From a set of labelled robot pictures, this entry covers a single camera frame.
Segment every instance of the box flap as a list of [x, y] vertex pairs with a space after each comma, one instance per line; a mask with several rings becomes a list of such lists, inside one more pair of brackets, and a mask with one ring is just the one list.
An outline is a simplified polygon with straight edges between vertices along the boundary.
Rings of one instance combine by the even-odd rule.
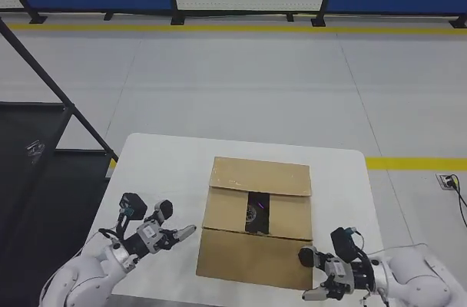
[[312, 288], [298, 260], [307, 242], [203, 229], [196, 275], [281, 288]]
[[270, 236], [312, 240], [310, 198], [270, 195]]
[[211, 187], [310, 196], [307, 165], [215, 157]]
[[210, 187], [203, 227], [244, 232], [248, 192]]

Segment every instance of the white table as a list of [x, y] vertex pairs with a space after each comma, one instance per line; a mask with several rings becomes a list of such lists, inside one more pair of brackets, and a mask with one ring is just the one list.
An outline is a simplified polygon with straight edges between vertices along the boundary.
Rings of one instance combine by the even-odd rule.
[[[364, 293], [347, 295], [341, 302], [304, 302], [302, 292], [297, 290], [196, 276], [200, 226], [215, 156], [310, 165], [313, 242], [317, 249], [334, 253], [330, 233], [339, 226], [356, 226], [365, 236], [368, 252], [383, 247], [365, 159], [359, 151], [132, 134], [90, 233], [116, 223], [119, 200], [126, 192], [138, 193], [149, 213], [156, 201], [171, 200], [174, 215], [164, 225], [173, 229], [195, 224], [198, 231], [170, 252], [143, 258], [113, 293], [220, 306], [358, 306]], [[126, 236], [138, 225], [131, 223]], [[96, 236], [84, 253], [97, 253], [106, 244], [109, 241]], [[313, 284], [325, 278], [315, 270]], [[369, 305], [383, 306], [377, 297], [370, 299]]]

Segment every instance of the white wall panel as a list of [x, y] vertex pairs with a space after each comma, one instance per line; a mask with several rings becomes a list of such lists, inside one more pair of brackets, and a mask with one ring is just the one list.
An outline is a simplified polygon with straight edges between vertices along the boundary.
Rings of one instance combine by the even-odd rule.
[[177, 0], [183, 10], [318, 11], [322, 0]]
[[21, 8], [18, 0], [0, 0], [0, 8]]

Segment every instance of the blue wall panel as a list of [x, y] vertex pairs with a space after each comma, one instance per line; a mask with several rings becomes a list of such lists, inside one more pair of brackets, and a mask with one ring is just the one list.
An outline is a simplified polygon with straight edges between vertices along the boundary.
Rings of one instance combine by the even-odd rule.
[[[170, 0], [28, 0], [34, 8], [170, 9]], [[445, 14], [467, 11], [467, 0], [329, 0], [332, 12]]]
[[334, 12], [463, 13], [467, 0], [329, 0]]
[[28, 0], [33, 8], [65, 8], [65, 9], [171, 9], [170, 0]]

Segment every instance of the box opening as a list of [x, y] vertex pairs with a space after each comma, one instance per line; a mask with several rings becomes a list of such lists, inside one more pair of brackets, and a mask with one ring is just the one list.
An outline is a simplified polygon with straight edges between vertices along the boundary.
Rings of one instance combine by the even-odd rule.
[[270, 195], [268, 193], [249, 192], [245, 231], [270, 234]]

